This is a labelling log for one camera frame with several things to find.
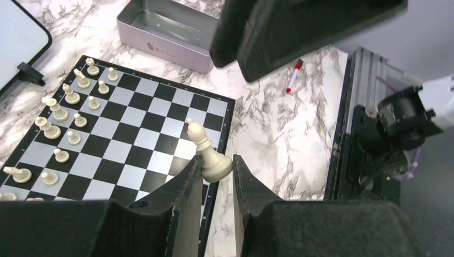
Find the white chess piece corner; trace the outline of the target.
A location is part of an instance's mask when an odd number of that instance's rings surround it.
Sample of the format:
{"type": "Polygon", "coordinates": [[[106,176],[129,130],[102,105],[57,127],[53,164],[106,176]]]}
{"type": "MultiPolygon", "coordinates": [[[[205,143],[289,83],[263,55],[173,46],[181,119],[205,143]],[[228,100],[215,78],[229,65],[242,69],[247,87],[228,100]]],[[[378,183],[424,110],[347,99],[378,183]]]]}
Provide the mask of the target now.
{"type": "Polygon", "coordinates": [[[95,61],[93,58],[89,57],[86,58],[86,64],[87,64],[87,73],[91,76],[96,76],[99,74],[100,69],[95,65],[95,61]]]}

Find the white rook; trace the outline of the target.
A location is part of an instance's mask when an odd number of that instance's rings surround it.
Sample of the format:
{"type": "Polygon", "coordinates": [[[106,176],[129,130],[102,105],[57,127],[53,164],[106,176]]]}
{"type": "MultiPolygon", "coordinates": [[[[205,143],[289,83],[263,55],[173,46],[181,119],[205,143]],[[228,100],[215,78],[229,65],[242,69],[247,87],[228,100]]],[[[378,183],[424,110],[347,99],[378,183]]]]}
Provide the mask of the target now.
{"type": "Polygon", "coordinates": [[[16,201],[17,195],[12,192],[0,193],[0,201],[16,201]]]}

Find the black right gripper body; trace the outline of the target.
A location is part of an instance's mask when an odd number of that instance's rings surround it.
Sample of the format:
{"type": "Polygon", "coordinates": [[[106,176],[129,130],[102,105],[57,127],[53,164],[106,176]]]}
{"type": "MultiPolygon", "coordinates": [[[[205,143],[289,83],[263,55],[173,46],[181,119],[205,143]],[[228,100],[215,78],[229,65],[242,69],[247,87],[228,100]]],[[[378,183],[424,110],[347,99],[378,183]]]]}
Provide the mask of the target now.
{"type": "Polygon", "coordinates": [[[407,1],[256,1],[246,19],[237,60],[246,81],[388,20],[407,1]]]}

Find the white pawn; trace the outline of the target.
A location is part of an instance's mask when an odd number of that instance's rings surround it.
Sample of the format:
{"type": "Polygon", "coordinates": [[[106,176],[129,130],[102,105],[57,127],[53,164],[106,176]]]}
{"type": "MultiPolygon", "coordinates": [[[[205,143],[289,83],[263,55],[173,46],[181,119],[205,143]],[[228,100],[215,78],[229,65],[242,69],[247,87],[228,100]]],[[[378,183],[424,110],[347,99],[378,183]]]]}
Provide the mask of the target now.
{"type": "Polygon", "coordinates": [[[53,172],[43,172],[41,178],[46,185],[55,185],[59,181],[59,175],[53,172]]]}
{"type": "Polygon", "coordinates": [[[55,160],[59,163],[64,163],[69,160],[70,155],[67,151],[64,151],[60,148],[54,150],[55,160]]]}
{"type": "Polygon", "coordinates": [[[76,134],[73,131],[68,131],[67,137],[68,137],[68,141],[71,145],[77,145],[77,144],[81,143],[81,136],[79,134],[76,134]]]}
{"type": "Polygon", "coordinates": [[[98,110],[100,108],[100,102],[93,96],[88,97],[88,107],[90,110],[98,110]]]}
{"type": "Polygon", "coordinates": [[[103,80],[98,81],[98,92],[102,95],[106,95],[109,93],[110,88],[106,85],[106,83],[103,80]]]}
{"type": "Polygon", "coordinates": [[[74,124],[76,127],[82,128],[87,125],[87,119],[83,117],[81,114],[76,113],[74,114],[74,124]]]}
{"type": "Polygon", "coordinates": [[[113,67],[108,68],[108,80],[112,82],[118,80],[118,74],[116,73],[116,70],[113,67]]]}

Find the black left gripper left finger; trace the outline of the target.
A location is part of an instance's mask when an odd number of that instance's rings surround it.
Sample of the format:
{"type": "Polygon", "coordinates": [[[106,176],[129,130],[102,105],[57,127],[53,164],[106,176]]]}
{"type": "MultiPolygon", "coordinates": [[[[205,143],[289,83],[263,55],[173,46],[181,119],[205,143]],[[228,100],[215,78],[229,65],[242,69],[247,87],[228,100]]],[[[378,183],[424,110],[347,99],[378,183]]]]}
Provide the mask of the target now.
{"type": "Polygon", "coordinates": [[[203,159],[127,207],[104,201],[1,203],[1,256],[197,256],[203,159]]]}

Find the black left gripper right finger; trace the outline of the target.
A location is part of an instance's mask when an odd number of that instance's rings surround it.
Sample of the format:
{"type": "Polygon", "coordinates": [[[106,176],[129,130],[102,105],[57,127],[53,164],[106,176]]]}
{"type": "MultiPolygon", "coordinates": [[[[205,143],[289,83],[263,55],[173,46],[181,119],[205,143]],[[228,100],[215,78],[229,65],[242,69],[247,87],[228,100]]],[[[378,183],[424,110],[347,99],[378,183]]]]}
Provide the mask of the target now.
{"type": "Polygon", "coordinates": [[[233,157],[238,256],[427,256],[386,201],[285,201],[233,157]]]}

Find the white bishop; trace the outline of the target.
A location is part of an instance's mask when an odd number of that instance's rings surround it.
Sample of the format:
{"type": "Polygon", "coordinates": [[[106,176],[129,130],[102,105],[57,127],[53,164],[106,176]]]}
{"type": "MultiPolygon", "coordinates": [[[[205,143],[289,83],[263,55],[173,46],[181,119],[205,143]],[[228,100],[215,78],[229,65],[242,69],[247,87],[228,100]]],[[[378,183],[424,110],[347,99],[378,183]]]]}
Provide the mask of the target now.
{"type": "Polygon", "coordinates": [[[189,138],[196,145],[196,151],[203,156],[202,176],[204,180],[215,183],[224,179],[233,169],[232,158],[218,153],[212,147],[213,142],[208,138],[203,125],[191,118],[187,118],[186,123],[189,138]]]}
{"type": "Polygon", "coordinates": [[[32,177],[31,171],[26,168],[19,169],[16,167],[4,167],[3,171],[10,174],[13,177],[13,180],[17,183],[26,183],[32,177]]]}

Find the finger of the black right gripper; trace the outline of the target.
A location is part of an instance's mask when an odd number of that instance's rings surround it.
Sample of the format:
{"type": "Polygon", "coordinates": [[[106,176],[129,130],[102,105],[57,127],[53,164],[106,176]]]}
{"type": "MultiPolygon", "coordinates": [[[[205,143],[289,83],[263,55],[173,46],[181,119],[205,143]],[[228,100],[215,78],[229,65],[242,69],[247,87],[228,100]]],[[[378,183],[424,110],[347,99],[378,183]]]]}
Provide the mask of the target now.
{"type": "Polygon", "coordinates": [[[263,1],[225,1],[210,47],[216,67],[225,67],[235,60],[255,69],[260,63],[263,1]]]}

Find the white chess piece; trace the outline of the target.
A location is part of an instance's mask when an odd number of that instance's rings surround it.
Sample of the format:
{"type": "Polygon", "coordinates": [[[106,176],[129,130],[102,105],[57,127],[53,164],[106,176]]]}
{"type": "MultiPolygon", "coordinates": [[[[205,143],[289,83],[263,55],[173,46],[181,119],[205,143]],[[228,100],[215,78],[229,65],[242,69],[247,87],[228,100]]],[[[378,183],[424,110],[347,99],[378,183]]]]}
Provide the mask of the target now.
{"type": "Polygon", "coordinates": [[[80,95],[75,92],[70,85],[63,84],[63,91],[65,93],[65,101],[68,104],[75,105],[80,102],[80,95]]]}
{"type": "Polygon", "coordinates": [[[77,84],[80,88],[86,89],[90,87],[90,81],[80,70],[74,69],[73,73],[77,77],[77,84]]]}

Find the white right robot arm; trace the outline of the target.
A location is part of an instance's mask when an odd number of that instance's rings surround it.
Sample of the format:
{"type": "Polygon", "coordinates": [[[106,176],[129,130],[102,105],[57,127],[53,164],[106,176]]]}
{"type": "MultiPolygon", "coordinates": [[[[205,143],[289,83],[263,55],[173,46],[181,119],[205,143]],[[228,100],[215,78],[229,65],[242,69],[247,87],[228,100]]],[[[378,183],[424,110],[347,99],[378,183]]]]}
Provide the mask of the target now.
{"type": "MultiPolygon", "coordinates": [[[[237,61],[256,81],[291,60],[385,21],[407,1],[226,1],[210,47],[216,67],[237,61]]],[[[392,159],[421,146],[453,122],[451,77],[407,87],[384,98],[377,115],[353,133],[371,156],[359,176],[365,188],[393,173],[392,159]]]]}

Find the white queen piece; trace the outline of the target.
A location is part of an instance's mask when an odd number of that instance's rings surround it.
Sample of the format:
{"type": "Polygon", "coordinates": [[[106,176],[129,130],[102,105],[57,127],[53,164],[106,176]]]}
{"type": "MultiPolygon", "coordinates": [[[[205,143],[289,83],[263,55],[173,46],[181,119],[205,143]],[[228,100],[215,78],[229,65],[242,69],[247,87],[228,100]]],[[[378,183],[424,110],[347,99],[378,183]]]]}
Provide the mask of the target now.
{"type": "Polygon", "coordinates": [[[49,107],[50,111],[52,112],[53,118],[56,121],[64,122],[68,119],[69,113],[65,109],[62,109],[55,98],[46,99],[45,104],[47,107],[49,107]]]}

